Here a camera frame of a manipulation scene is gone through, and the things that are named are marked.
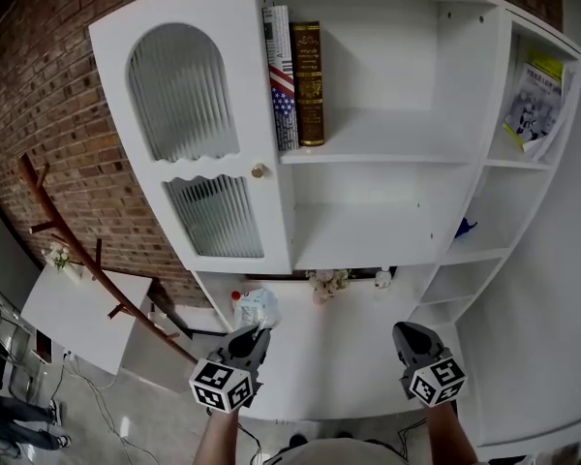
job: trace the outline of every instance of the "blue object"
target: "blue object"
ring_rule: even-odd
[[[458,227],[458,231],[456,232],[456,235],[454,236],[454,238],[457,238],[458,236],[462,236],[463,234],[467,234],[475,226],[477,226],[477,222],[475,224],[470,225],[469,221],[467,220],[467,217],[463,217],[463,222],[461,222],[461,225]]]

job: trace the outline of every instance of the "book with american flag design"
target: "book with american flag design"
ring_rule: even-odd
[[[289,8],[286,5],[266,7],[262,9],[262,21],[278,149],[295,150],[299,148],[299,132],[294,102]]]

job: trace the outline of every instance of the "person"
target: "person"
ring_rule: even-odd
[[[62,425],[60,406],[53,399],[48,408],[41,408],[14,398],[0,396],[0,439],[10,443],[32,445],[42,450],[61,450],[71,444],[69,436],[52,436],[49,432],[35,431],[15,423],[46,422]]]
[[[230,414],[213,411],[194,465],[234,465],[239,423],[238,410]],[[433,465],[474,465],[474,448],[450,403],[426,408],[426,423]],[[290,446],[265,463],[269,465],[398,465],[405,462],[387,446],[355,439],[318,439],[306,442],[293,436]]]

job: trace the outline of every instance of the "book spine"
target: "book spine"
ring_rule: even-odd
[[[262,9],[262,22],[278,149],[280,151],[295,150],[299,148],[299,129],[292,74],[288,7],[277,5]]]
[[[297,85],[299,144],[324,144],[322,119],[321,25],[295,22],[290,27]]]

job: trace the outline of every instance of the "gold knob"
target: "gold knob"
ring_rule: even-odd
[[[256,179],[260,179],[264,176],[264,165],[263,164],[256,164],[252,167],[252,176]]]

